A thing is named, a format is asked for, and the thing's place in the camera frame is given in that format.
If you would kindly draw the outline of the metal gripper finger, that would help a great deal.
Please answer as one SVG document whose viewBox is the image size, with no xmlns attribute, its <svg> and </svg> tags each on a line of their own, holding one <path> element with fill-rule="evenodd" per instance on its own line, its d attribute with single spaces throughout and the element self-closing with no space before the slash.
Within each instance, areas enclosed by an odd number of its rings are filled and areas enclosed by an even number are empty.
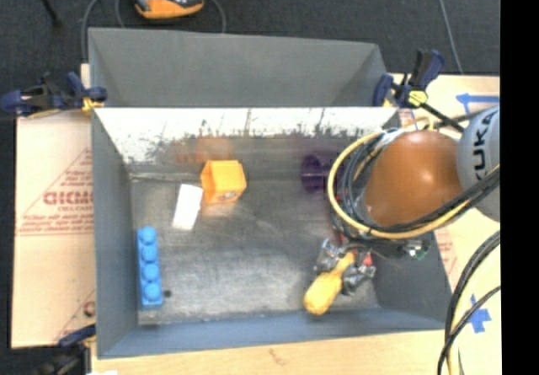
<svg viewBox="0 0 539 375">
<path fill-rule="evenodd" d="M 374 278 L 376 267 L 374 265 L 357 264 L 353 262 L 349 265 L 342 275 L 341 293 L 345 296 L 354 295 L 359 286 Z"/>
<path fill-rule="evenodd" d="M 333 270 L 343 258 L 343 250 L 334 245 L 329 238 L 325 238 L 320 246 L 318 257 L 314 265 L 314 272 L 322 274 Z"/>
</svg>

